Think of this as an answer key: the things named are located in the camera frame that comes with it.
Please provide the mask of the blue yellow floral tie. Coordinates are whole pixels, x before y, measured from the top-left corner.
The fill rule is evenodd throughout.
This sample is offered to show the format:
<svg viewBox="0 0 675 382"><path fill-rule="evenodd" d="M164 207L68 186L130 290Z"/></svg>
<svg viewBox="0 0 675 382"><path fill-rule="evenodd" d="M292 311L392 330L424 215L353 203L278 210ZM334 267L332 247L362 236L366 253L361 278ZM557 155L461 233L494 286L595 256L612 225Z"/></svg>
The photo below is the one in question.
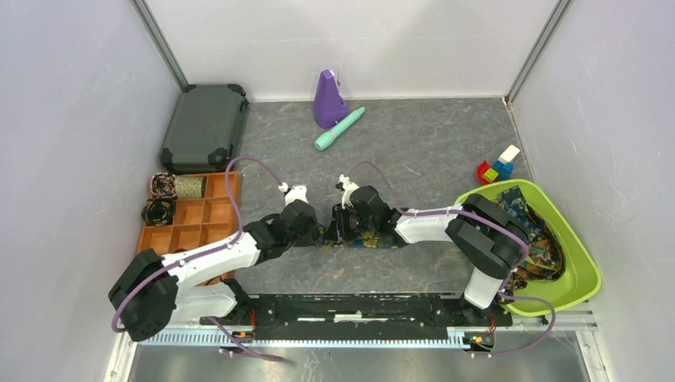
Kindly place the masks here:
<svg viewBox="0 0 675 382"><path fill-rule="evenodd" d="M353 240L334 241L324 235L319 241L320 248L375 248L375 249L399 249L407 246L404 241L396 240L391 236L381 236L376 233L366 232Z"/></svg>

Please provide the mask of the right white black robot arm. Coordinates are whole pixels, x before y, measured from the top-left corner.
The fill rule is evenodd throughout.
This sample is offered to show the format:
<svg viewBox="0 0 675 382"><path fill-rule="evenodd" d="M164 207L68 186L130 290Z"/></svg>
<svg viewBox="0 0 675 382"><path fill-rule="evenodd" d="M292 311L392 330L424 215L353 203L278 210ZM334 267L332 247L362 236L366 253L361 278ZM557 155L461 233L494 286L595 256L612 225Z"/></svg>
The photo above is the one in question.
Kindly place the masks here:
<svg viewBox="0 0 675 382"><path fill-rule="evenodd" d="M372 186L343 180L336 187L341 201L333 207L325 242L369 248L454 244L474 267L459 304L462 319L471 325L491 315L494 298L529 253L523 224L480 194L443 209L396 209Z"/></svg>

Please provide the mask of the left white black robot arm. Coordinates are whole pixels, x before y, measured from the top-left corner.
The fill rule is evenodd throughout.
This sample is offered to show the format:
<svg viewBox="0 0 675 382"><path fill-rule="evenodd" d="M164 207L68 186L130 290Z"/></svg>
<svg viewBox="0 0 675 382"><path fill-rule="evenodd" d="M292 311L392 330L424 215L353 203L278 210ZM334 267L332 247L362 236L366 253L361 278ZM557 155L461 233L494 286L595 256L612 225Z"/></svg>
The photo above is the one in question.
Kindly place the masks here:
<svg viewBox="0 0 675 382"><path fill-rule="evenodd" d="M251 222L216 243L165 256L153 249L142 251L108 293L115 308L112 329L140 342L168 325L208 316L240 324L250 314L250 303L238 285L202 283L277 259L289 248L312 246L317 235L314 207L296 200L271 221Z"/></svg>

